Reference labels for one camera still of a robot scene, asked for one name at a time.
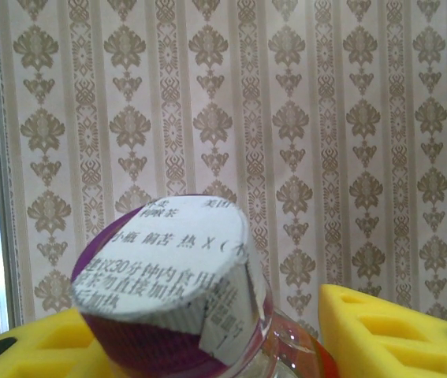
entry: white label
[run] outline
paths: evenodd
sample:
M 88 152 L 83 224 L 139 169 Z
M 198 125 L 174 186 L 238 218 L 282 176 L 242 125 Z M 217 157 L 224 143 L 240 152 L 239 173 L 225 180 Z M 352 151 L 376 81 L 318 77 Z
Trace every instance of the white label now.
M 263 276 L 256 267 L 249 272 L 249 262 L 258 263 L 249 237 L 245 216 L 223 198 L 158 200 L 77 277 L 76 304 L 95 315 L 201 335 L 200 348 L 231 365 L 255 330 L 253 312 L 262 310 L 265 298 Z

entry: glass bottle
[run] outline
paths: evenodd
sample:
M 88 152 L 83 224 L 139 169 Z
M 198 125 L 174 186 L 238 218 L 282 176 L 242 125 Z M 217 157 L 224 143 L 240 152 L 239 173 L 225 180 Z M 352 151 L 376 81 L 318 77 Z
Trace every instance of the glass bottle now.
M 116 378 L 338 377 L 323 347 L 274 308 L 245 215 L 223 198 L 132 211 L 90 242 L 72 282 Z

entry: paper label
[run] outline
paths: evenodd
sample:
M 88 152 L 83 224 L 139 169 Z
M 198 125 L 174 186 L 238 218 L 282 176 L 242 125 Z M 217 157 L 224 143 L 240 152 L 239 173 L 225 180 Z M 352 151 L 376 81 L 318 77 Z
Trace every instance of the paper label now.
M 257 262 L 249 261 L 250 251 L 257 257 L 249 237 L 245 216 L 223 198 L 153 202 L 76 278 L 76 304 L 99 316 L 200 334 L 200 348 L 231 365 L 265 298 L 263 276 L 250 272 L 249 263 Z M 261 302 L 253 304 L 255 297 Z

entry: wallpaper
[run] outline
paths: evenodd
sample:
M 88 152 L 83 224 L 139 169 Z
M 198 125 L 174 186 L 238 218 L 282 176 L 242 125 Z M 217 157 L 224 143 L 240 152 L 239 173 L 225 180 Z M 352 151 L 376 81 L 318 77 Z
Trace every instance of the wallpaper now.
M 0 46 L 24 321 L 186 193 L 242 206 L 315 336 L 323 283 L 447 319 L 447 0 L 6 0 Z

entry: cup lid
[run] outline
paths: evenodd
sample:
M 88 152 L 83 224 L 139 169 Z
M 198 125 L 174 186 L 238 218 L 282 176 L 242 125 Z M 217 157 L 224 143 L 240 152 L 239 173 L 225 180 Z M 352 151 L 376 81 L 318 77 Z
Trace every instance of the cup lid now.
M 104 232 L 107 243 L 73 275 L 72 290 L 117 363 L 168 372 L 241 357 L 264 318 L 266 283 L 238 206 L 206 195 L 161 198 Z

